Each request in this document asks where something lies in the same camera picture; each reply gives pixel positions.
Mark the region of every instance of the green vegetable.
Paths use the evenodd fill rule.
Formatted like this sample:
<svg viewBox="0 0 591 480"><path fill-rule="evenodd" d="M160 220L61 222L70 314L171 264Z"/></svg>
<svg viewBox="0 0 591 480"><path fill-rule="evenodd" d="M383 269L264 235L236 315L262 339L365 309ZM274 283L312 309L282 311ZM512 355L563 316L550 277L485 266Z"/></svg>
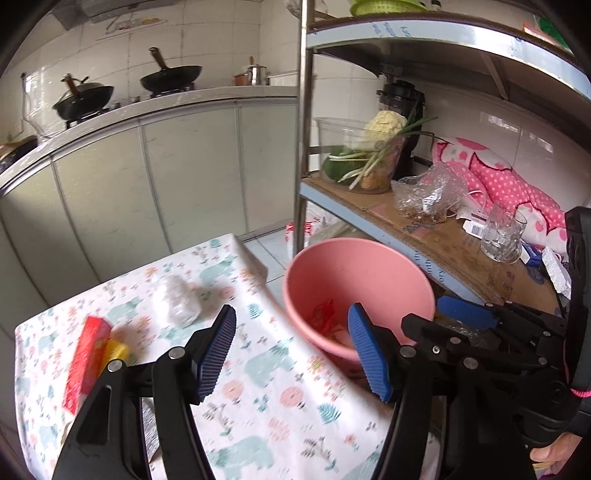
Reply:
<svg viewBox="0 0 591 480"><path fill-rule="evenodd" d="M343 177L341 179L339 179L339 181L337 183L352 179L353 177L359 178L362 171L363 171L362 168L358 168L357 170L351 170L350 172L347 172L345 175L343 175Z"/></svg>
<svg viewBox="0 0 591 480"><path fill-rule="evenodd" d="M334 157L342 157L343 155L351 155L352 153L355 152L351 150L349 147L345 147L344 145L334 147L330 152L330 154Z"/></svg>
<svg viewBox="0 0 591 480"><path fill-rule="evenodd" d="M332 161L347 161L347 160L351 160L352 158L359 158L359 159L363 158L364 160L367 160L367 158L364 158L367 156L368 155L366 152L359 152L359 153L352 153L351 155L341 155L341 156L329 155L329 158Z"/></svg>
<svg viewBox="0 0 591 480"><path fill-rule="evenodd" d="M326 176L334 181L339 181L346 173L362 168L367 163L367 159L363 160L337 160L332 161L330 156L327 156L322 164L322 169Z"/></svg>

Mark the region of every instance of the drinking glass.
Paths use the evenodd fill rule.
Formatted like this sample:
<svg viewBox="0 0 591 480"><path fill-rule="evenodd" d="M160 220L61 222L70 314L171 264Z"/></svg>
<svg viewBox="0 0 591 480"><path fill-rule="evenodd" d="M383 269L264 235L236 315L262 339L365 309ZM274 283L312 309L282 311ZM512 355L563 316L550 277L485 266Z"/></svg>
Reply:
<svg viewBox="0 0 591 480"><path fill-rule="evenodd" d="M517 262L526 225L527 220L517 209L506 210L498 203L494 204L480 241L481 250L495 262Z"/></svg>

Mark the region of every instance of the pink plastic bowl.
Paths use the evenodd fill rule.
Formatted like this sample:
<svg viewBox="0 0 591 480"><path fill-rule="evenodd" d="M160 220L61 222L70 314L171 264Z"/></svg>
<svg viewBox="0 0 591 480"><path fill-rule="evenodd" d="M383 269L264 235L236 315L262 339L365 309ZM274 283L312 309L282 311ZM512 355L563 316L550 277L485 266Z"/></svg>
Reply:
<svg viewBox="0 0 591 480"><path fill-rule="evenodd" d="M407 345L415 342L402 333L402 318L415 313L432 320L435 313L431 285L415 264L386 245L359 238L333 238L302 250L287 268L283 298L292 324L309 342L354 364L360 364L355 349L308 324L319 305L333 300L337 322L346 328L349 307L361 302L375 325Z"/></svg>

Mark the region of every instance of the yellow package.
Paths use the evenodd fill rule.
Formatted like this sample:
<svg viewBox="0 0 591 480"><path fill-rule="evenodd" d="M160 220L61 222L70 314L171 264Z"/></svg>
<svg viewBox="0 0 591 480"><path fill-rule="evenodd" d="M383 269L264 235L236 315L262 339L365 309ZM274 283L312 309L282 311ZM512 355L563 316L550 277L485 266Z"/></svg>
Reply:
<svg viewBox="0 0 591 480"><path fill-rule="evenodd" d="M109 338L105 347L105 353L103 353L103 359L100 362L99 374L103 372L111 360L115 360L116 358L120 358L125 363L129 363L129 347L122 342Z"/></svg>

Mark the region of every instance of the red box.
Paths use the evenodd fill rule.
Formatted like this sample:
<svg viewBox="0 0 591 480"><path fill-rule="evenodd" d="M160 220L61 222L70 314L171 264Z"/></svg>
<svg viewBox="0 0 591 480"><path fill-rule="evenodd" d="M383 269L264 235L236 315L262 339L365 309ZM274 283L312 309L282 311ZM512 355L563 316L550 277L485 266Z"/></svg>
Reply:
<svg viewBox="0 0 591 480"><path fill-rule="evenodd" d="M86 318L70 364L62 406L76 415L82 395L88 395L99 377L100 361L111 335L111 324L100 317Z"/></svg>

